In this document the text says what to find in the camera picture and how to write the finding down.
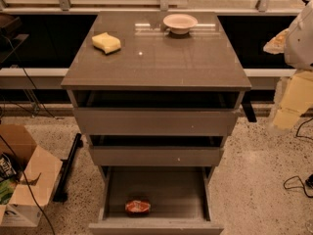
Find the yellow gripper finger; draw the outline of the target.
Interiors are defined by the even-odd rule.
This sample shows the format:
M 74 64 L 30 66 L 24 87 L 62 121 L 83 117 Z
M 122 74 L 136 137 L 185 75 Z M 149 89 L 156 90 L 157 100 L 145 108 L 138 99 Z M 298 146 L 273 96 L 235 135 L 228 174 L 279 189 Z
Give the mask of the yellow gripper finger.
M 284 52 L 284 46 L 288 33 L 289 30 L 287 28 L 279 32 L 264 45 L 263 51 L 273 55 L 282 54 Z
M 281 130 L 291 129 L 312 106 L 313 71 L 297 70 L 288 81 L 273 125 Z

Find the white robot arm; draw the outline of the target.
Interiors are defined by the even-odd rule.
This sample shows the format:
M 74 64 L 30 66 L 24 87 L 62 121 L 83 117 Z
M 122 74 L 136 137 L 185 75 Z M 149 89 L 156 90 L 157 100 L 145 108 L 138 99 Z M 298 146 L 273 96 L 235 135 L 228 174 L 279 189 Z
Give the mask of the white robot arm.
M 267 42 L 263 51 L 283 53 L 286 64 L 295 68 L 272 120 L 277 129 L 291 129 L 313 105 L 313 1 L 288 28 Z

